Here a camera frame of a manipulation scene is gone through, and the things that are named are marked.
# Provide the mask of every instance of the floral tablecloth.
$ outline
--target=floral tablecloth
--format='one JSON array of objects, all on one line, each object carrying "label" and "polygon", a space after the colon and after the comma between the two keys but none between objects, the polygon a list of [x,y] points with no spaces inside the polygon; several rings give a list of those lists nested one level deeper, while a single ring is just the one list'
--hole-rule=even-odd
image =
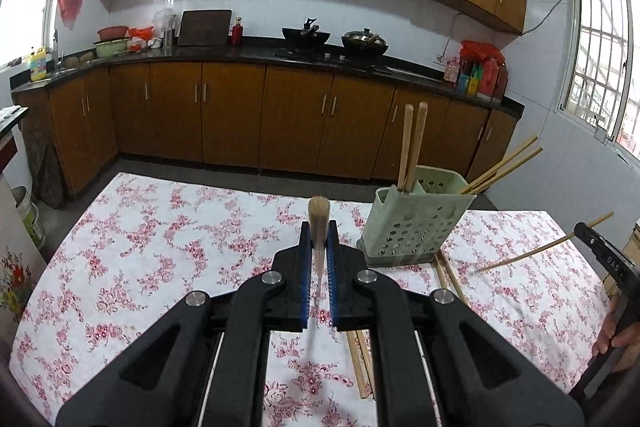
[{"label": "floral tablecloth", "polygon": [[[297,244],[307,202],[118,174],[36,286],[14,342],[14,377],[53,423],[65,400],[185,293],[234,290]],[[332,202],[342,242],[355,244],[369,209]],[[568,391],[607,310],[581,254],[565,243],[475,273],[561,235],[546,212],[470,210],[442,249],[474,311]],[[430,265],[382,271],[413,291],[439,287]],[[263,424],[376,425],[375,403],[359,398],[345,335],[330,328],[326,279],[316,289],[308,330],[271,335]]]}]

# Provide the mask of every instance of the utensil holder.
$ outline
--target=utensil holder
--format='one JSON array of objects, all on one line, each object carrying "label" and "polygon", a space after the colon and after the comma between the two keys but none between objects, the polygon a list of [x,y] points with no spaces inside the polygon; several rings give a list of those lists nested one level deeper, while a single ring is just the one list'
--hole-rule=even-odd
[{"label": "utensil holder", "polygon": [[376,190],[376,199],[357,247],[367,266],[430,263],[476,198],[457,172],[418,165],[411,192],[395,185]]}]

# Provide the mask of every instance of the yellow bottle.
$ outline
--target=yellow bottle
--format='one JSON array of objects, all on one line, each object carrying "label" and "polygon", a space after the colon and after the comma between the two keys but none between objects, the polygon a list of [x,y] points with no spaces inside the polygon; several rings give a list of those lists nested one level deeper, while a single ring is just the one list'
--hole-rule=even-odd
[{"label": "yellow bottle", "polygon": [[38,48],[38,51],[31,52],[29,57],[29,68],[31,70],[31,82],[42,80],[47,76],[47,49]]}]

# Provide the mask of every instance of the metal bolt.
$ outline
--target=metal bolt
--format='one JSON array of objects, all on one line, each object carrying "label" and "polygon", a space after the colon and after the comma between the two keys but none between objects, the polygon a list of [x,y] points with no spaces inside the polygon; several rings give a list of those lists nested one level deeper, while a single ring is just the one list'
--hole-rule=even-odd
[{"label": "metal bolt", "polygon": [[373,270],[360,270],[358,272],[358,281],[370,284],[378,279],[378,274]]},{"label": "metal bolt", "polygon": [[453,302],[453,293],[444,288],[438,288],[433,292],[433,299],[438,304],[451,304]]},{"label": "metal bolt", "polygon": [[275,270],[269,270],[262,274],[262,282],[265,284],[277,284],[282,281],[282,275]]},{"label": "metal bolt", "polygon": [[202,306],[204,301],[207,300],[207,296],[204,292],[191,292],[186,296],[187,306]]}]

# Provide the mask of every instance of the floor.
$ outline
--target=floor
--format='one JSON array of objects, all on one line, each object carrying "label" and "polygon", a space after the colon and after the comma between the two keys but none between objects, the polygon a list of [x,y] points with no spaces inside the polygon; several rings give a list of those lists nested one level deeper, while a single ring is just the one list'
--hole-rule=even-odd
[{"label": "floor", "polygon": [[[232,188],[247,192],[264,192],[282,196],[298,196],[310,198],[322,195],[330,200],[361,201],[370,203],[374,199],[379,184],[347,184],[309,179],[295,179],[275,174],[246,172],[229,172],[210,168],[193,168],[188,166],[149,163],[128,158],[119,158],[104,171],[89,188],[74,201],[69,201],[64,208],[53,209],[41,201],[36,202],[40,211],[40,220],[47,238],[42,255],[49,261],[60,243],[71,228],[80,219],[82,213],[97,198],[118,172],[131,172],[154,178],[182,183],[208,185],[210,187]],[[491,201],[479,194],[471,204],[476,210],[496,210]]]}]

